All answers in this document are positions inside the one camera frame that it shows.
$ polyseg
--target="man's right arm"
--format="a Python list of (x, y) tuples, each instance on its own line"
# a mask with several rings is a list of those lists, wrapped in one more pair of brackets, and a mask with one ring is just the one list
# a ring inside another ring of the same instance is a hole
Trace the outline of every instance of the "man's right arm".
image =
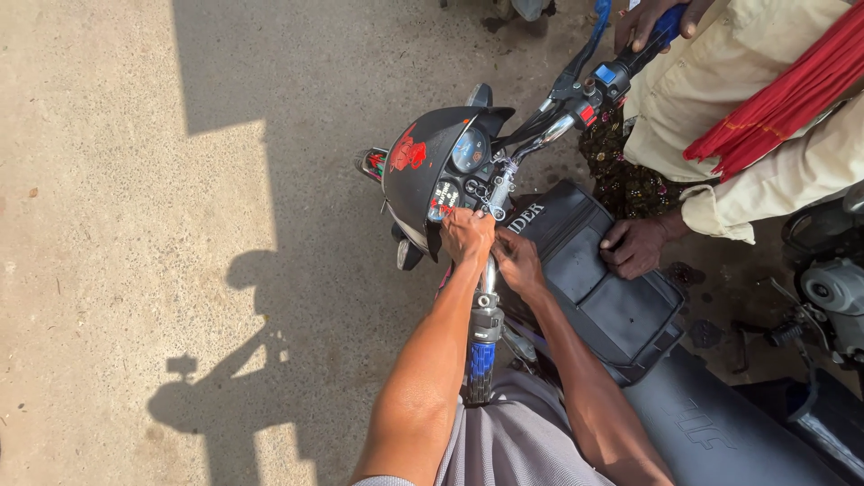
[(499, 228), (492, 253), (549, 343), (567, 418), (585, 459), (618, 486), (671, 486), (671, 474), (618, 385), (570, 327), (546, 288), (534, 244)]

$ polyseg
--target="pavement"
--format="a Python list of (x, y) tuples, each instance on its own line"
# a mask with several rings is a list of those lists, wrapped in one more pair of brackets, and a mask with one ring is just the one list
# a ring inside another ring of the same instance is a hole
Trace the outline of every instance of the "pavement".
[[(591, 29), (586, 0), (504, 27), (450, 3), (0, 4), (0, 483), (346, 482), (445, 270), (395, 268), (351, 155), (478, 82), (521, 121)], [(520, 191), (586, 182), (575, 140)], [(771, 224), (676, 247), (708, 274), (688, 319), (782, 274), (748, 264), (778, 263)]]

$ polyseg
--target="red scarf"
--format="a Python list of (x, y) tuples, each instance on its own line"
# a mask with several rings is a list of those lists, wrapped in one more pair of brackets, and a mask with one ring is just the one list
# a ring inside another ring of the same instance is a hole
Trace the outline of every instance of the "red scarf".
[(864, 2), (857, 2), (770, 85), (687, 147), (684, 159), (720, 157), (711, 172), (725, 182), (811, 121), (862, 75)]

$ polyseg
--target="speedometer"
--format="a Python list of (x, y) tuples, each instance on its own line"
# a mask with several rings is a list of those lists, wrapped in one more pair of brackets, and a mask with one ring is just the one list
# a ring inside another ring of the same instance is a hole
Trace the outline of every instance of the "speedometer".
[(489, 157), (489, 140), (482, 131), (468, 128), (450, 153), (453, 165), (463, 174), (471, 174)]
[(435, 192), (432, 193), (432, 202), (429, 203), (429, 220), (441, 221), (444, 216), (453, 212), (459, 204), (459, 188), (456, 184), (449, 181), (439, 181), (435, 185)]

